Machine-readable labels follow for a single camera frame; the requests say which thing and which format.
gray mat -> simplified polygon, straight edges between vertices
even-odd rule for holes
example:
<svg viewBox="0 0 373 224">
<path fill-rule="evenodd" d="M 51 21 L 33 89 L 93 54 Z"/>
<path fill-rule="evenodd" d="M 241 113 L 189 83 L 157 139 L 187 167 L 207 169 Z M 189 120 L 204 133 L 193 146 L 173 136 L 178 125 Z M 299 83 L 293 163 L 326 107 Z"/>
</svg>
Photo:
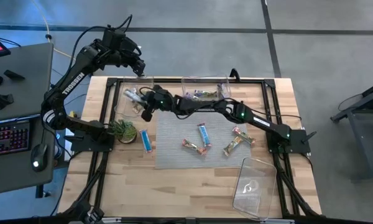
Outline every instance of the gray mat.
<svg viewBox="0 0 373 224">
<path fill-rule="evenodd" d="M 251 157 L 250 146 L 242 142 L 227 157 L 223 149 L 234 138 L 229 122 L 221 114 L 195 113 L 185 120 L 178 119 L 173 113 L 158 111 L 156 131 L 156 168 L 182 169 L 201 167 L 240 167 L 246 157 Z M 197 146 L 203 147 L 197 124 L 205 123 L 209 139 L 213 145 L 205 157 L 181 145 L 185 138 Z M 247 132 L 245 124 L 238 124 Z"/>
</svg>

blue snack bar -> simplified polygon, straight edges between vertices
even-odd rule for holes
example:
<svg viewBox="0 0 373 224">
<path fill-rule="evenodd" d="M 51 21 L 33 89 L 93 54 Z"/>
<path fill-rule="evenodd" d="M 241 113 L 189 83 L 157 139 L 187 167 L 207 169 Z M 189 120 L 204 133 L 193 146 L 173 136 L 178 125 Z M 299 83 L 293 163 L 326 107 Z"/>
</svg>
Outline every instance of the blue snack bar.
<svg viewBox="0 0 373 224">
<path fill-rule="evenodd" d="M 144 149 L 145 152 L 152 152 L 152 146 L 150 145 L 149 137 L 148 137 L 148 132 L 146 129 L 140 130 L 141 133 L 141 138 L 142 138 L 142 143 L 144 143 Z"/>
<path fill-rule="evenodd" d="M 210 143 L 210 140 L 209 140 L 209 136 L 207 134 L 205 124 L 204 123 L 198 124 L 198 127 L 199 127 L 199 132 L 200 132 L 201 138 L 203 140 L 203 145 L 205 147 L 211 147 L 211 143 Z"/>
</svg>

black desk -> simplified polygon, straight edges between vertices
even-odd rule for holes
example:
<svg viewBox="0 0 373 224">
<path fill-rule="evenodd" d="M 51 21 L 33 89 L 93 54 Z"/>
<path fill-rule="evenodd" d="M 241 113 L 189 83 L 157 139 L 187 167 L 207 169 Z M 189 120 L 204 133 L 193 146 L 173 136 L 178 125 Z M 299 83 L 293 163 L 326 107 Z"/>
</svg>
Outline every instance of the black desk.
<svg viewBox="0 0 373 224">
<path fill-rule="evenodd" d="M 50 84 L 53 45 L 37 44 L 10 49 L 11 55 L 0 57 L 0 76 L 4 83 L 0 93 L 12 93 L 14 103 L 0 111 L 0 120 L 24 117 L 40 113 L 44 93 Z M 13 84 L 3 75 L 5 70 L 12 70 L 24 76 L 26 80 Z M 30 121 L 31 148 L 40 144 L 42 135 L 48 144 L 48 164 L 42 172 L 34 172 L 30 164 L 31 151 L 18 152 L 0 156 L 0 193 L 49 183 L 53 176 L 54 137 L 43 132 L 40 118 Z"/>
</svg>

computer keyboard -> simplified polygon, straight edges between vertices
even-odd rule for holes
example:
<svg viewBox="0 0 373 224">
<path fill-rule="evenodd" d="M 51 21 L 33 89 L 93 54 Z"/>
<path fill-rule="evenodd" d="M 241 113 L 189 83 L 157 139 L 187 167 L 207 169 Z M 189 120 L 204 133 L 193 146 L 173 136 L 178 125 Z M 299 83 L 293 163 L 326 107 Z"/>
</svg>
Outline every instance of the computer keyboard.
<svg viewBox="0 0 373 224">
<path fill-rule="evenodd" d="M 0 123 L 0 155 L 29 150 L 29 120 Z"/>
</svg>

computer mouse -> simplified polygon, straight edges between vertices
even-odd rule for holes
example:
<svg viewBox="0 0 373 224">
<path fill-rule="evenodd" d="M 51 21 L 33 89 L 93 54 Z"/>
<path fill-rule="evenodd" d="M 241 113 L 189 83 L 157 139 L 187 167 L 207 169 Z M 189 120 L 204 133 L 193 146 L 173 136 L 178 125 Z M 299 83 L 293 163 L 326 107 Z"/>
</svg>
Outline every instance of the computer mouse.
<svg viewBox="0 0 373 224">
<path fill-rule="evenodd" d="M 47 154 L 48 146 L 46 144 L 38 144 L 32 149 L 30 162 L 35 172 L 43 171 L 47 167 Z"/>
</svg>

